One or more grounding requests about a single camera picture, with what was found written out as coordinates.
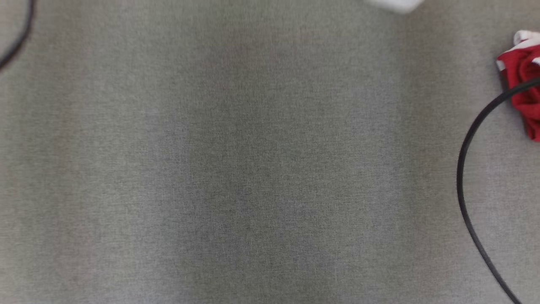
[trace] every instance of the black cord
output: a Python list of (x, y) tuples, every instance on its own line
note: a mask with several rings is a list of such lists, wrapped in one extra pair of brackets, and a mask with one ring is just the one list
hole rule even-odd
[(2, 70), (8, 63), (17, 55), (21, 50), (24, 41), (28, 38), (30, 34), (30, 29), (32, 28), (32, 20), (34, 16), (34, 8), (36, 6), (36, 0), (28, 0), (28, 13), (26, 14), (26, 24), (24, 26), (23, 32), (19, 37), (13, 42), (10, 48), (8, 48), (5, 55), (2, 56), (0, 60), (0, 70)]
[(476, 235), (476, 232), (474, 231), (473, 224), (471, 223), (471, 219), (469, 217), (469, 213), (467, 212), (467, 207), (465, 206), (465, 199), (463, 198), (463, 169), (465, 167), (465, 157), (467, 155), (467, 150), (469, 149), (469, 145), (471, 144), (471, 141), (473, 140), (474, 134), (480, 127), (480, 124), (484, 121), (484, 119), (495, 109), (498, 105), (503, 103), (504, 101), (508, 100), (512, 96), (522, 93), (524, 91), (529, 90), (532, 87), (535, 87), (537, 85), (540, 85), (540, 77), (534, 78), (533, 80), (521, 83), (512, 89), (502, 93), (499, 95), (499, 97), (495, 98), (492, 102), (490, 102), (476, 117), (474, 122), (472, 123), (469, 131), (467, 132), (467, 135), (465, 136), (465, 140), (463, 141), (463, 144), (461, 146), (460, 151), (460, 157), (457, 161), (457, 199), (460, 202), (460, 209), (461, 209), (461, 215), (463, 216), (463, 219), (465, 220), (465, 225), (467, 225), (467, 229), (469, 230), (469, 234), (472, 237), (472, 241), (476, 245), (476, 248), (478, 249), (478, 252), (480, 252), (480, 255), (484, 259), (485, 264), (488, 266), (489, 270), (493, 274), (493, 277), (495, 277), (495, 280), (501, 285), (504, 292), (508, 295), (508, 297), (512, 300), (514, 304), (521, 304), (520, 300), (514, 295), (510, 287), (504, 282), (503, 278), (501, 277), (500, 273), (497, 271), (495, 266), (493, 265), (491, 259), (489, 258), (489, 255), (485, 252), (484, 247), (482, 246), (482, 243), (478, 239), (478, 236)]

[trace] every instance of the red garment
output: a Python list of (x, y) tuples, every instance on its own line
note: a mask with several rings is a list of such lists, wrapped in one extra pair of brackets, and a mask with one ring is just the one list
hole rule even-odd
[[(516, 46), (498, 57), (497, 65), (508, 88), (540, 77), (540, 33), (519, 31)], [(540, 87), (515, 95), (512, 105), (521, 113), (529, 137), (540, 142)]]

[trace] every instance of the black cable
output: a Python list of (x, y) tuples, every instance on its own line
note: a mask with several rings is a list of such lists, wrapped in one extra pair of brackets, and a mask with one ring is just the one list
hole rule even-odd
[(19, 37), (13, 42), (10, 48), (2, 56), (0, 60), (0, 70), (2, 70), (21, 50), (24, 41), (28, 38), (30, 34), (30, 29), (32, 28), (32, 20), (34, 16), (34, 8), (36, 6), (36, 0), (28, 0), (28, 12), (26, 14), (26, 22), (22, 33)]
[(480, 124), (484, 121), (484, 119), (495, 109), (498, 105), (503, 103), (504, 101), (510, 99), (512, 96), (522, 93), (524, 91), (529, 90), (532, 87), (535, 87), (537, 85), (540, 85), (540, 77), (534, 78), (533, 80), (521, 83), (512, 89), (500, 94), (497, 98), (495, 98), (492, 102), (490, 102), (476, 117), (474, 122), (472, 123), (469, 131), (467, 132), (467, 135), (465, 136), (465, 140), (463, 141), (463, 144), (461, 146), (460, 151), (460, 157), (457, 161), (457, 199), (460, 202), (460, 209), (461, 209), (461, 215), (463, 216), (463, 219), (465, 220), (465, 225), (467, 225), (467, 229), (469, 230), (469, 234), (472, 237), (472, 241), (476, 245), (476, 248), (478, 249), (478, 252), (480, 252), (480, 255), (484, 259), (485, 264), (488, 266), (489, 270), (493, 274), (493, 277), (495, 277), (495, 280), (501, 285), (501, 288), (504, 290), (504, 292), (508, 295), (508, 297), (512, 300), (515, 304), (521, 304), (520, 300), (514, 295), (510, 287), (504, 282), (503, 278), (501, 277), (500, 273), (497, 271), (495, 266), (493, 265), (491, 259), (489, 258), (489, 255), (485, 252), (484, 247), (482, 246), (482, 243), (478, 239), (478, 236), (476, 235), (476, 232), (474, 231), (473, 224), (471, 223), (471, 219), (469, 217), (469, 213), (467, 212), (467, 207), (465, 206), (465, 199), (463, 198), (463, 169), (465, 167), (465, 157), (467, 155), (467, 150), (469, 149), (469, 145), (471, 144), (471, 141), (473, 140), (474, 134), (480, 127)]

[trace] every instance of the blurry black cable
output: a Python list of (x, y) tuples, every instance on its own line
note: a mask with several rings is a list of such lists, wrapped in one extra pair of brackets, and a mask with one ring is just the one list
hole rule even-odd
[(17, 55), (17, 53), (21, 50), (24, 41), (28, 38), (30, 34), (30, 29), (32, 28), (35, 5), (36, 0), (28, 0), (28, 12), (26, 13), (24, 30), (21, 32), (15, 42), (13, 42), (13, 44), (8, 48), (6, 53), (2, 55), (2, 59), (0, 59), (0, 70), (2, 70), (6, 65), (8, 65), (8, 63)]
[(460, 203), (460, 209), (461, 209), (461, 215), (463, 216), (463, 219), (465, 220), (465, 225), (467, 226), (467, 229), (469, 230), (469, 234), (472, 237), (472, 241), (476, 245), (476, 248), (478, 249), (478, 252), (480, 252), (480, 255), (484, 259), (485, 264), (488, 266), (489, 270), (493, 274), (493, 277), (495, 277), (495, 280), (501, 285), (504, 292), (508, 295), (508, 297), (512, 300), (514, 304), (521, 304), (520, 300), (514, 295), (510, 287), (504, 282), (503, 278), (501, 277), (500, 273), (497, 271), (495, 266), (493, 265), (491, 259), (489, 258), (489, 255), (485, 252), (484, 247), (482, 246), (482, 243), (480, 243), (480, 239), (478, 239), (478, 236), (476, 235), (476, 232), (474, 231), (473, 224), (471, 223), (471, 219), (469, 217), (469, 213), (467, 212), (467, 207), (465, 206), (465, 199), (463, 197), (463, 169), (465, 167), (465, 157), (467, 155), (467, 150), (469, 149), (469, 145), (471, 144), (471, 141), (473, 140), (474, 134), (480, 127), (480, 124), (484, 121), (484, 119), (495, 109), (498, 105), (503, 103), (504, 101), (510, 99), (512, 96), (522, 93), (524, 91), (529, 90), (532, 87), (535, 87), (537, 85), (540, 85), (540, 78), (534, 78), (533, 80), (521, 83), (510, 90), (500, 94), (497, 98), (495, 98), (492, 102), (490, 102), (476, 117), (474, 122), (472, 123), (469, 131), (467, 132), (467, 135), (465, 136), (465, 140), (463, 141), (463, 144), (461, 146), (460, 156), (457, 161), (457, 199)]

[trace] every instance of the folded clothing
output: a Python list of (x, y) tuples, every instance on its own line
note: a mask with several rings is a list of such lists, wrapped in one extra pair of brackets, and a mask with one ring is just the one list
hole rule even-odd
[[(518, 31), (514, 47), (497, 58), (508, 88), (540, 77), (540, 32)], [(521, 113), (529, 137), (540, 142), (540, 87), (515, 95), (512, 105)]]

